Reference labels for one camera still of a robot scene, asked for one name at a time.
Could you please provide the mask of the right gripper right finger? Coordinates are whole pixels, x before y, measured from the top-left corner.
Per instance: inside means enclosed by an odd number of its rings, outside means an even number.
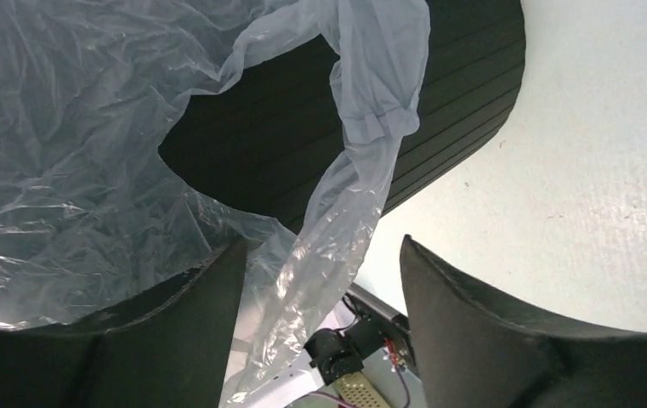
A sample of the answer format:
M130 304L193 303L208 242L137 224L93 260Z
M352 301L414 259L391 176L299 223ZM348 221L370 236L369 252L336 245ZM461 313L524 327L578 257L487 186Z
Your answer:
M556 314L406 236L400 274L431 407L647 407L647 333Z

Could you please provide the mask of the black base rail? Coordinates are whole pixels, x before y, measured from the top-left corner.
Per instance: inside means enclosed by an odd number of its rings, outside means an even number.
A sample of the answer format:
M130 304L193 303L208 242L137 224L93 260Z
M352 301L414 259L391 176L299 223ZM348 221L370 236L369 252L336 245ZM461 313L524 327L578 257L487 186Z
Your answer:
M362 357L371 355L389 342L397 361L418 375L407 316L355 283L346 291L343 302L356 318L346 333L355 340Z

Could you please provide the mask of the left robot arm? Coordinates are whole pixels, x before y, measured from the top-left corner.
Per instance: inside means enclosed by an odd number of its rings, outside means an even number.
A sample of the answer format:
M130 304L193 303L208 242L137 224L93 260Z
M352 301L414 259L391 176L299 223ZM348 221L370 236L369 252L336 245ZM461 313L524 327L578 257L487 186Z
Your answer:
M359 320L345 331L323 328L305 344L301 355L239 407L286 407L304 396L364 369L364 361L384 346L377 323Z

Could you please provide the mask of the black cylindrical trash bin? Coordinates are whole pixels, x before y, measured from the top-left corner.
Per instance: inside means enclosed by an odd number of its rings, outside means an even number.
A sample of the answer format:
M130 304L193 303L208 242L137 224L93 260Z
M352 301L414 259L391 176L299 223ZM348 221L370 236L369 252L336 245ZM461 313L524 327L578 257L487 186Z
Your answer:
M402 140L391 211L490 141L508 119L525 68L518 1L432 1L419 129ZM343 151L322 37L243 72L230 90L194 96L159 147L188 185L299 232L314 188Z

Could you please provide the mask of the light blue plastic trash bag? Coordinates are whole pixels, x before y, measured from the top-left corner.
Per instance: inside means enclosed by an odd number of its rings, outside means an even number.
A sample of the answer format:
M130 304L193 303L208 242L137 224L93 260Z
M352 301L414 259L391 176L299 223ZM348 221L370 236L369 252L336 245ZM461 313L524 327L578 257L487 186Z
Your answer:
M219 404L292 363L350 287L417 131L424 1L0 1L0 329L70 325L247 244ZM343 151L294 233L159 146L190 99L323 37Z

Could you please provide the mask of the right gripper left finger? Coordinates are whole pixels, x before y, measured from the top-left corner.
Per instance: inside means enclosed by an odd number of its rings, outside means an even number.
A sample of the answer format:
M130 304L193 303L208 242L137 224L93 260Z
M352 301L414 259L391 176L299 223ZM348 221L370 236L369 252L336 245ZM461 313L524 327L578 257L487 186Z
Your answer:
M0 329L0 407L215 407L246 272L235 238L201 266L70 325Z

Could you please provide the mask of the yellow perforated box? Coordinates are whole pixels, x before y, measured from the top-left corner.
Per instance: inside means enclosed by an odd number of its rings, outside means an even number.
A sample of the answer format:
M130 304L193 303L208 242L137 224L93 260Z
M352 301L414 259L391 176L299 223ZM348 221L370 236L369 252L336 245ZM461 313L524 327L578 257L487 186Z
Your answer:
M340 377L332 386L342 400L356 407L391 407L361 371Z

